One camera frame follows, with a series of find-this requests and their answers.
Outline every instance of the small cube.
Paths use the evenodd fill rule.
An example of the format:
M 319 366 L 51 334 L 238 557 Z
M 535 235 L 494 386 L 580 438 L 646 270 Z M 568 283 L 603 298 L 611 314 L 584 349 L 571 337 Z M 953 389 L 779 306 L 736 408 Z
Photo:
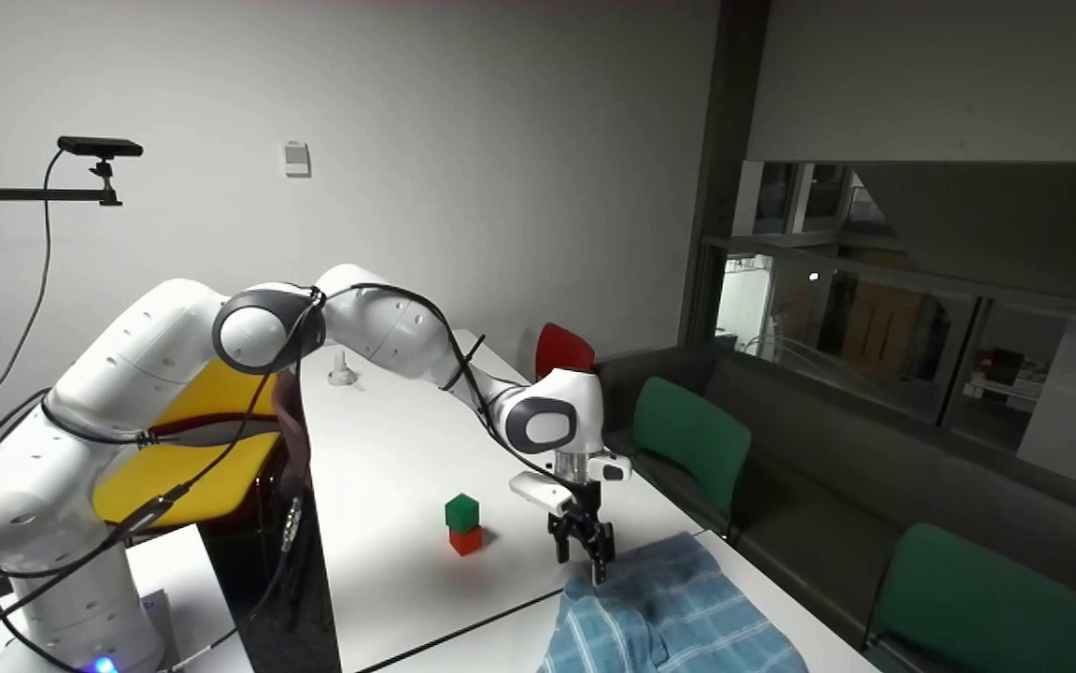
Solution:
M 446 504 L 446 519 L 447 519 L 447 532 L 477 532 L 477 499 L 467 492 L 456 492 Z
M 487 532 L 447 532 L 447 541 L 456 547 L 458 557 L 476 553 L 487 541 Z

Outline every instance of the robotic arm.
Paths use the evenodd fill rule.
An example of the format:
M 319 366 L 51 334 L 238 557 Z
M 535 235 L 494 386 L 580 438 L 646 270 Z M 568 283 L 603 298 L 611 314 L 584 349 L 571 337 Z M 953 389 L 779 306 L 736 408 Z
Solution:
M 593 559 L 611 557 L 611 527 L 598 523 L 598 481 L 585 455 L 603 450 L 603 389 L 593 374 L 553 370 L 514 389 L 467 364 L 439 309 L 359 266 L 327 270 L 312 289 L 259 283 L 232 298 L 193 280 L 163 280 L 127 306 L 0 440 L 0 573 L 24 604 L 27 638 L 70 665 L 158 669 L 163 638 L 136 594 L 121 532 L 104 527 L 91 492 L 127 460 L 146 426 L 212 359 L 268 374 L 320 345 L 423 377 L 462 399 L 514 453 L 557 450 L 553 471 L 510 477 L 548 508 L 560 559 L 580 538 Z M 129 532 L 169 512 L 163 492 L 129 517 Z M 51 669 L 9 645 L 0 669 Z

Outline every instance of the white table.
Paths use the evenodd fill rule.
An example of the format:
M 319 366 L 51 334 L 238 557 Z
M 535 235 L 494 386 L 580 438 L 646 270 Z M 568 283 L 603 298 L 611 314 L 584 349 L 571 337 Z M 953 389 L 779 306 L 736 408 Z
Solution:
M 327 377 L 339 359 L 359 374 L 354 386 Z M 476 366 L 519 377 L 491 349 Z M 345 669 L 403 656 L 568 583 L 571 563 L 557 563 L 544 512 L 509 488 L 524 462 L 456 395 L 326 349 L 304 364 L 304 408 Z M 477 499 L 491 532 L 471 557 L 446 532 L 456 492 Z M 697 532 L 637 475 L 605 481 L 603 499 L 618 553 Z
M 743 559 L 718 536 L 702 532 L 697 541 L 713 553 L 722 573 L 738 588 L 779 634 L 793 638 L 808 669 L 819 673 L 875 673 L 875 665 L 837 638 L 813 612 L 793 594 L 768 583 L 752 559 Z M 483 624 L 458 638 L 437 644 L 416 656 L 383 665 L 383 673 L 446 673 L 446 669 L 538 669 L 544 644 L 557 627 L 560 594 L 514 609 L 494 624 Z
M 163 590 L 170 619 L 170 656 L 183 661 L 208 645 L 217 634 L 232 630 L 229 598 L 212 577 L 208 553 L 197 527 L 178 527 L 159 538 L 127 549 L 139 594 Z M 249 669 L 238 634 L 223 638 L 208 654 L 183 665 L 185 673 L 244 673 Z

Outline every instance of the blue cloth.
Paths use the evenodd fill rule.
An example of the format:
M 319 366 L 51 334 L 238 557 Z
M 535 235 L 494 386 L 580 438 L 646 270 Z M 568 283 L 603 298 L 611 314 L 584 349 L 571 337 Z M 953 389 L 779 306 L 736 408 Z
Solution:
M 618 557 L 593 588 L 568 580 L 542 673 L 799 673 L 799 650 L 677 536 Z

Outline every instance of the gray wall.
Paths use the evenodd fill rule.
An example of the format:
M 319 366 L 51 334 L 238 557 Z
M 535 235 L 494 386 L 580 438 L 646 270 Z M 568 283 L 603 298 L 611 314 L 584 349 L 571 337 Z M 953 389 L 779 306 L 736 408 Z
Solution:
M 760 159 L 1076 159 L 1076 0 L 777 0 Z
M 1076 159 L 1076 5 L 777 0 L 752 155 Z M 1076 334 L 1019 455 L 1076 475 Z
M 0 5 L 0 183 L 65 132 L 129 136 L 124 209 L 56 205 L 43 314 L 0 395 L 47 386 L 163 276 L 219 293 L 359 260 L 528 364 L 677 339 L 718 0 Z M 312 144 L 312 178 L 278 151 Z M 60 183 L 85 183 L 65 159 Z M 0 205 L 0 366 L 41 209 Z
M 1076 164 L 854 164 L 928 271 L 1076 296 Z

